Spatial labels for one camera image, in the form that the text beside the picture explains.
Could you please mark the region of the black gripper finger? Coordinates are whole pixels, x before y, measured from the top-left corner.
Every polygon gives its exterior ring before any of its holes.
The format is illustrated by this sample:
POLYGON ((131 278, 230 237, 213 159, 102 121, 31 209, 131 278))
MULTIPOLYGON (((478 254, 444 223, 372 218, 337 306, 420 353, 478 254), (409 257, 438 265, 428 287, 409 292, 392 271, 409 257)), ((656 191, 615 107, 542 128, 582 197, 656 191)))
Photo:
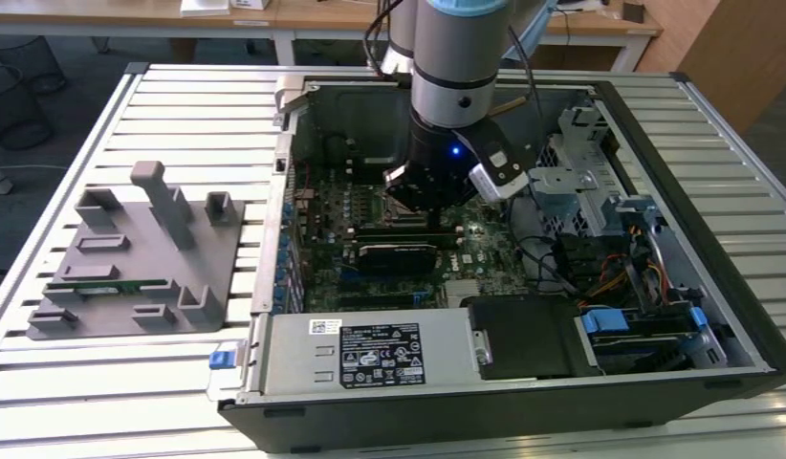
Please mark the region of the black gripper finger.
POLYGON ((442 213, 448 208, 464 206, 478 195, 468 177, 441 177, 436 188, 436 227, 442 226, 442 213))
POLYGON ((437 228, 437 216, 428 192, 429 174, 421 164, 404 164, 384 173, 386 193, 425 220, 429 229, 437 228))

